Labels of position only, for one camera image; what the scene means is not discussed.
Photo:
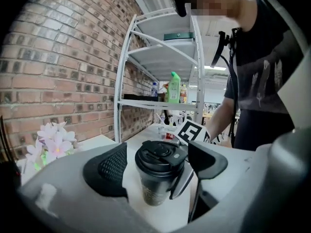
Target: shelf board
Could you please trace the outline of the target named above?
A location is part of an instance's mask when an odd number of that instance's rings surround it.
[[[121,99],[121,101],[118,101],[118,103],[122,105],[129,105],[151,110],[197,111],[195,104],[186,104],[186,103],[166,103],[166,102],[127,100],[127,99]]]
[[[195,43],[192,39],[166,41],[170,46],[177,48],[191,58],[195,57]],[[187,82],[190,78],[192,64],[185,61],[180,54],[161,45],[144,47],[128,52],[148,72],[159,81],[171,79],[171,72],[175,71],[181,81]]]
[[[190,32],[190,16],[180,17],[177,13],[169,13],[139,21],[137,26],[142,33],[162,41],[167,33]]]

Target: man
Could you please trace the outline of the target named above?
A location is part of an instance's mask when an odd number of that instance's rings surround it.
[[[241,116],[234,148],[256,150],[260,145],[272,143],[294,128],[277,95],[303,57],[292,31],[267,0],[195,2],[199,8],[195,13],[227,16],[241,27],[234,35],[236,42],[230,51],[233,84],[229,79],[225,98],[211,118],[208,127],[211,140],[231,123],[236,97]]]

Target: ceiling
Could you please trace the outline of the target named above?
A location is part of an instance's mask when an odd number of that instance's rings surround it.
[[[170,8],[173,6],[171,0],[136,0],[144,14],[152,11]],[[197,17],[202,43],[204,48],[205,65],[209,66],[214,58],[218,47],[219,31],[224,31],[231,35],[231,29],[236,28],[236,22],[228,18],[210,18],[208,16]],[[224,48],[223,56],[229,58],[229,49]],[[227,67],[225,62],[220,59],[217,67]],[[190,77],[190,84],[197,84],[197,69],[194,69]],[[218,71],[205,69],[206,87],[209,89],[224,89],[227,83],[228,71]]]

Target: brick wall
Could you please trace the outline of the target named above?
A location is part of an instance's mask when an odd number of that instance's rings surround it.
[[[0,59],[0,114],[17,159],[41,124],[67,121],[79,141],[114,138],[113,98],[124,36],[135,0],[29,0],[6,36]],[[143,46],[139,38],[131,49]],[[126,64],[123,94],[150,95],[152,81]],[[153,122],[125,107],[122,139]]]

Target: black and white marker card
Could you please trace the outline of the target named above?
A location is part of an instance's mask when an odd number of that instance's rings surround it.
[[[186,119],[173,133],[183,144],[188,146],[190,141],[204,141],[209,143],[210,134],[206,127]]]

